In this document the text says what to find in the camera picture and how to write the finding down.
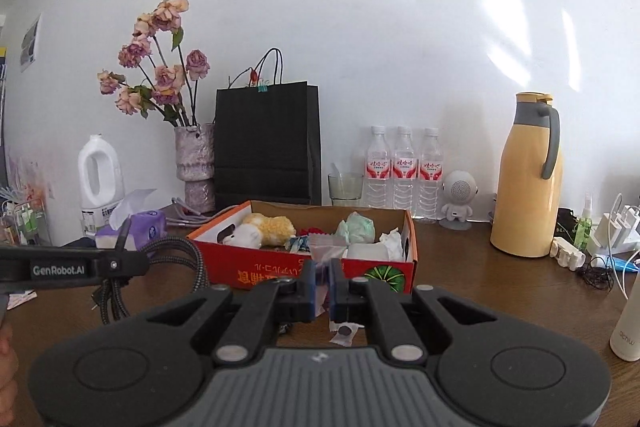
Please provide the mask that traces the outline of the person left hand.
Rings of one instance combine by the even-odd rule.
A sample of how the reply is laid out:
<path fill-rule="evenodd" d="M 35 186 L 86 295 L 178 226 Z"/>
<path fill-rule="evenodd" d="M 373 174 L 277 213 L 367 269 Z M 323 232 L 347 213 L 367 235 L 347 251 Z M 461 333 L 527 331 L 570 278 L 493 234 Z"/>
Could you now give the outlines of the person left hand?
<path fill-rule="evenodd" d="M 12 346 L 13 332 L 11 325 L 1 326 L 0 337 L 0 425 L 9 426 L 14 421 L 14 407 L 17 397 L 18 369 L 17 354 Z"/>

